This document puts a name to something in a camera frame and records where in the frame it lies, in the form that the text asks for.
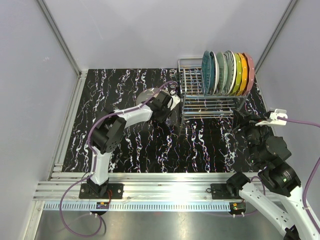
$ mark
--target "orange plate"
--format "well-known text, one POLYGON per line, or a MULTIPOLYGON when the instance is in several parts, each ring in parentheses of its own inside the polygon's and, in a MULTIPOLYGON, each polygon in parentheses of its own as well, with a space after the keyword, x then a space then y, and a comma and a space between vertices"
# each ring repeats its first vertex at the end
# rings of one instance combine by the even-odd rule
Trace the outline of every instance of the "orange plate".
POLYGON ((240 96, 246 86, 247 86, 247 80, 248 80, 248 65, 247 65, 247 61, 245 56, 242 53, 238 53, 239 57, 241 58, 241 65, 242 65, 242 81, 241 81, 241 85, 239 88, 238 93, 236 94, 237 96, 240 96))
POLYGON ((247 85, 245 88, 245 92, 243 93, 243 95, 247 95, 248 93, 250 93, 252 86, 254 85, 254 81, 255 81, 255 64, 254 61, 252 60, 252 57, 248 54, 248 53, 243 53, 247 65, 248 65, 248 80, 247 80, 247 85))

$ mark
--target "red plate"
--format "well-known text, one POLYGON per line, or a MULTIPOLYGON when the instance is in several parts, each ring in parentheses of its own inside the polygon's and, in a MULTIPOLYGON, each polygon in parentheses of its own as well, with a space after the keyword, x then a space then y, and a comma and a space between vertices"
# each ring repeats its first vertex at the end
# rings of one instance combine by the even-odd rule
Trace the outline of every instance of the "red plate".
POLYGON ((246 62, 248 63, 248 83, 246 84, 245 90, 243 95, 247 95, 250 93, 252 86, 254 85, 255 81, 255 65, 254 61, 252 60, 252 57, 248 53, 243 53, 246 62))

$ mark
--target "white wall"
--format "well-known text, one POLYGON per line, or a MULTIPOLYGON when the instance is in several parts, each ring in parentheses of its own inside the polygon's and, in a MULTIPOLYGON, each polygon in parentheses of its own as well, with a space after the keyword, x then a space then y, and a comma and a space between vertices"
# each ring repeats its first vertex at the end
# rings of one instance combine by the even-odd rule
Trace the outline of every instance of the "white wall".
POLYGON ((45 0, 81 69, 174 68, 205 50, 261 56, 289 0, 45 0))
MULTIPOLYGON (((286 109, 288 117, 320 123, 320 1, 299 1, 266 61, 258 82, 268 107, 286 109)), ((292 152, 292 164, 305 186, 320 156, 320 129, 288 123, 276 129, 292 152)), ((309 188, 311 206, 320 218, 320 169, 309 188)))
POLYGON ((17 240, 77 78, 35 0, 2 0, 0 33, 0 233, 17 240))

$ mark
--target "white plate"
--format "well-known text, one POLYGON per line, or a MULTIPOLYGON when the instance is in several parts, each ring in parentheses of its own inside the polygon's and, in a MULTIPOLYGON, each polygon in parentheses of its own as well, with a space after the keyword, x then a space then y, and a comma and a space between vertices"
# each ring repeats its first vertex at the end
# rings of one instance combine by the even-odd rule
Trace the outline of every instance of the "white plate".
POLYGON ((226 59, 226 65, 228 67, 228 75, 225 84, 225 94, 229 95, 235 85, 237 65, 236 56, 232 51, 226 51, 224 53, 226 59))

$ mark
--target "plate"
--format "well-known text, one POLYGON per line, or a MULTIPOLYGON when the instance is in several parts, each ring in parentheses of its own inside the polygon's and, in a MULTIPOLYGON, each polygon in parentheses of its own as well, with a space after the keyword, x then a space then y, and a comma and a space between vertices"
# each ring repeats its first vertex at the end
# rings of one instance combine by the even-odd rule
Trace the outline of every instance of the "plate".
POLYGON ((215 88, 215 73, 216 73, 216 69, 215 69, 215 65, 216 65, 216 61, 215 61, 215 54, 213 51, 210 52, 210 58, 211 58, 211 75, 210 75, 210 88, 208 90, 208 94, 212 95, 214 94, 214 88, 215 88))
POLYGON ((210 57, 210 53, 205 51, 202 57, 201 64, 201 76, 202 76, 202 91, 206 96, 208 95, 208 91, 211 87, 211 71, 212 71, 212 59, 210 57))
POLYGON ((236 81, 237 65, 235 54, 232 51, 226 51, 224 55, 226 59, 226 65, 228 68, 224 93, 226 95, 229 95, 236 81))
POLYGON ((242 80, 242 64, 241 64, 241 58, 237 53, 234 54, 235 56, 235 62, 236 62, 236 76, 235 76, 235 83, 233 86, 233 89, 231 91, 230 95, 236 95, 240 88, 241 80, 242 80))
POLYGON ((252 57, 248 54, 248 53, 243 53, 247 65, 248 65, 248 80, 247 80, 247 85, 245 87, 245 92, 243 95, 247 95, 248 93, 250 93, 252 86, 254 85, 254 81, 255 81, 255 64, 254 61, 252 59, 252 57))
POLYGON ((226 86, 227 77, 228 77, 227 60, 226 60, 226 57, 224 56, 224 53, 221 51, 216 54, 216 60, 219 66, 217 94, 221 95, 221 94, 224 94, 224 88, 226 86))
POLYGON ((240 96, 244 92, 244 90, 246 89, 246 86, 247 86, 248 65, 247 65, 247 60, 246 60, 245 56, 242 53, 238 53, 238 55, 241 58, 242 80, 241 80, 241 85, 240 85, 239 91, 238 91, 238 93, 236 95, 240 96))
POLYGON ((214 78, 212 81, 212 90, 211 91, 211 95, 214 95, 217 92, 217 87, 218 87, 218 82, 219 82, 219 64, 218 64, 218 60, 217 60, 217 56, 215 55, 215 53, 212 51, 210 52, 210 56, 212 57, 212 62, 214 65, 214 78))

